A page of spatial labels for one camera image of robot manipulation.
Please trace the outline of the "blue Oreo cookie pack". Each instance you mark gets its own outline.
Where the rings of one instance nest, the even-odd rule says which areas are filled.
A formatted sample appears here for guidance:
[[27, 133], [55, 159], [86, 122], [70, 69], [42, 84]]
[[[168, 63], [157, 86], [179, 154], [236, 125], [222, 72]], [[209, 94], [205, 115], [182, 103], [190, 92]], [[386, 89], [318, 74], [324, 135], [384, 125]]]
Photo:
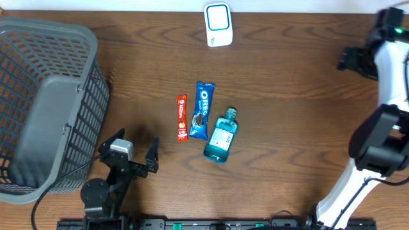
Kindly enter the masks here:
[[189, 132], [190, 137], [208, 140], [208, 118], [214, 89], [215, 84], [213, 83], [196, 83], [196, 100]]

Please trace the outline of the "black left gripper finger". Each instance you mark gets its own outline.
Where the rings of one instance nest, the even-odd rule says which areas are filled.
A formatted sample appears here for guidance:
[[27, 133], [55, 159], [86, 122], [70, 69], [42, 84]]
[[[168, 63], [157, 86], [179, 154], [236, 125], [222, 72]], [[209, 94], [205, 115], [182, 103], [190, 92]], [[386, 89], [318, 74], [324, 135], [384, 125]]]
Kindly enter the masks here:
[[145, 156], [145, 161], [147, 165], [157, 165], [158, 164], [158, 147], [159, 138], [156, 137], [151, 145], [151, 148]]
[[110, 145], [116, 140], [116, 139], [123, 139], [125, 134], [125, 129], [121, 128], [118, 132], [116, 132], [113, 136], [108, 138], [105, 142], [101, 144], [102, 148], [109, 148]]

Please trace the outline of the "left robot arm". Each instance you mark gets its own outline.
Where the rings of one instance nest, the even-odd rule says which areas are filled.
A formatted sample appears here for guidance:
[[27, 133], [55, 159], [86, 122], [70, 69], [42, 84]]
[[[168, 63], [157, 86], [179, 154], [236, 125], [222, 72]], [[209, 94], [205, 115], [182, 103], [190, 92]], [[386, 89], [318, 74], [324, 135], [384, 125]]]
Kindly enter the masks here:
[[81, 189], [84, 203], [85, 229], [138, 229], [131, 215], [121, 212], [128, 188], [133, 180], [146, 178], [158, 171], [159, 138], [155, 138], [145, 156], [145, 164], [132, 161], [133, 144], [124, 140], [120, 129], [98, 148], [99, 159], [110, 169], [106, 179], [93, 178]]

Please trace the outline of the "red Nescafe coffee stick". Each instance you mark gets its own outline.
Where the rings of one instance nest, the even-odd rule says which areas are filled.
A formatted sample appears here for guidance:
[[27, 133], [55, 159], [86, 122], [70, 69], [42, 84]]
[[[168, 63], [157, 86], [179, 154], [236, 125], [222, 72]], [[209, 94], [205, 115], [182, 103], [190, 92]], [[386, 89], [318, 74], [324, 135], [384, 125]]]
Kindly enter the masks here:
[[177, 97], [178, 104], [178, 142], [188, 140], [187, 132], [187, 96], [180, 95]]

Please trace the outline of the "blue mouthwash bottle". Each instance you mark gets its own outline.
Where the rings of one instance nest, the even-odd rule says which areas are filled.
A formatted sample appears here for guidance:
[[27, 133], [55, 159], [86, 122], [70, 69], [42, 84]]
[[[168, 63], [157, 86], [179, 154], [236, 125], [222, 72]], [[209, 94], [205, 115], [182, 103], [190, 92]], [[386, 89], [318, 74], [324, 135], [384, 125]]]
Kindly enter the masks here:
[[216, 121], [210, 140], [203, 151], [206, 158], [220, 164], [227, 161], [231, 144], [238, 131], [236, 114], [237, 110], [230, 107], [225, 116]]

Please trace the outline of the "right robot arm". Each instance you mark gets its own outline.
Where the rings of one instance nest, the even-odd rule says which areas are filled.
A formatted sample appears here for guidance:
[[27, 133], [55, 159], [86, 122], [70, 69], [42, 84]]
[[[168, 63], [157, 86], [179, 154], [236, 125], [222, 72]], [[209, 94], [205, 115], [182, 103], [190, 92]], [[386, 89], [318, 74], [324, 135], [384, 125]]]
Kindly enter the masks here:
[[338, 70], [378, 82], [378, 107], [354, 131], [346, 169], [308, 217], [308, 229], [349, 229], [351, 215], [377, 185], [408, 167], [408, 31], [396, 6], [377, 13], [364, 47], [346, 47]]

